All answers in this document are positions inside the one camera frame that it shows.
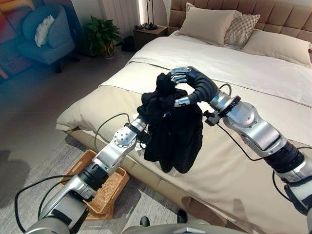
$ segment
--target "plant pot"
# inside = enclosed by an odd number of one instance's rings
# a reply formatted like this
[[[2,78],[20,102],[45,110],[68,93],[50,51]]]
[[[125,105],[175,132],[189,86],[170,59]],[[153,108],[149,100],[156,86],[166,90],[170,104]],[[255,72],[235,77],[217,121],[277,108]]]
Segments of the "plant pot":
[[[111,59],[114,57],[115,53],[115,46],[112,41],[106,43],[105,47],[102,48],[102,51],[104,53],[104,57],[106,59]]]
[[[112,59],[114,57],[114,53],[111,53],[110,55],[104,55],[105,59]]]

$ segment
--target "black shoe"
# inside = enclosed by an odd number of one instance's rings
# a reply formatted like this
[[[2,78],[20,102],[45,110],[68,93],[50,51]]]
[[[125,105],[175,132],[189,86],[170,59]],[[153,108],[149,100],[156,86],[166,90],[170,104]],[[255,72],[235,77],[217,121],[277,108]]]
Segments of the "black shoe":
[[[146,216],[142,217],[140,221],[140,225],[143,227],[149,227],[151,224],[150,224],[150,220],[148,219],[148,217]]]
[[[177,223],[187,223],[187,214],[184,210],[179,210],[176,217]]]

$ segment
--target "mattress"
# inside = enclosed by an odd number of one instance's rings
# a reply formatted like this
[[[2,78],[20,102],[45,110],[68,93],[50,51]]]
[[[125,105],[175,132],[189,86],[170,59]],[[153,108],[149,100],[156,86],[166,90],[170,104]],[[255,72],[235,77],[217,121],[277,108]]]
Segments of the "mattress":
[[[252,103],[295,146],[312,145],[310,69],[181,36],[147,44],[111,79],[65,110],[57,119],[56,128],[68,131],[79,127],[94,133],[111,116],[122,112],[135,114],[141,105],[141,94],[155,89],[157,75],[181,65],[194,66],[218,86],[230,83],[233,96]],[[192,91],[187,85],[179,88]],[[200,107],[210,109],[205,103]],[[101,128],[99,135],[109,142],[125,122],[124,117],[113,119]],[[234,131],[227,130],[250,157],[257,158]],[[203,135],[203,146],[186,174],[175,170],[163,173],[158,163],[144,160],[142,151],[132,151],[129,156],[190,196],[233,218],[249,233],[307,232],[306,217],[275,190],[272,169],[264,161],[249,161],[217,126],[204,124]],[[277,184],[282,189],[279,179]]]

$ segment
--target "robotic arm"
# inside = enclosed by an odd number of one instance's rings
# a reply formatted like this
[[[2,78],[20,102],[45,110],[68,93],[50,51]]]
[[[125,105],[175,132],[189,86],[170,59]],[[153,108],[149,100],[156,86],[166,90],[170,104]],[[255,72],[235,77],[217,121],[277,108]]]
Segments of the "robotic arm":
[[[206,111],[210,126],[223,119],[227,127],[236,131],[244,142],[262,157],[286,183],[285,191],[296,209],[308,216],[312,230],[312,160],[300,153],[272,125],[264,121],[254,106],[220,91],[214,82],[193,67],[180,67],[167,74],[173,82],[187,83],[195,90],[175,101],[174,106],[205,101],[214,109]],[[141,117],[118,130],[79,174],[75,175],[43,208],[39,221],[27,234],[75,234],[84,222],[88,209],[82,200],[92,200],[97,190],[136,145],[138,136],[146,137],[146,123]]]
[[[300,153],[272,125],[263,120],[255,107],[230,97],[220,91],[214,82],[193,67],[173,69],[172,81],[188,83],[195,88],[187,97],[175,101],[175,107],[205,101],[214,109],[206,111],[205,121],[210,126],[223,119],[225,125],[237,132],[243,141],[262,157],[286,183],[285,191],[295,208],[308,215],[309,231],[312,230],[312,159]]]

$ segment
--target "lamp base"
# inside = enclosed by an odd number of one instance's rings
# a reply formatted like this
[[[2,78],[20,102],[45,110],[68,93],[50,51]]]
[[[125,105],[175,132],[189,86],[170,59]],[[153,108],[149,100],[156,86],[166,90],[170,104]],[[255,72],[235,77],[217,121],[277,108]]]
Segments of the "lamp base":
[[[150,23],[146,24],[145,28],[147,30],[155,30],[155,29],[157,29],[157,25],[155,25],[152,22],[150,22]]]

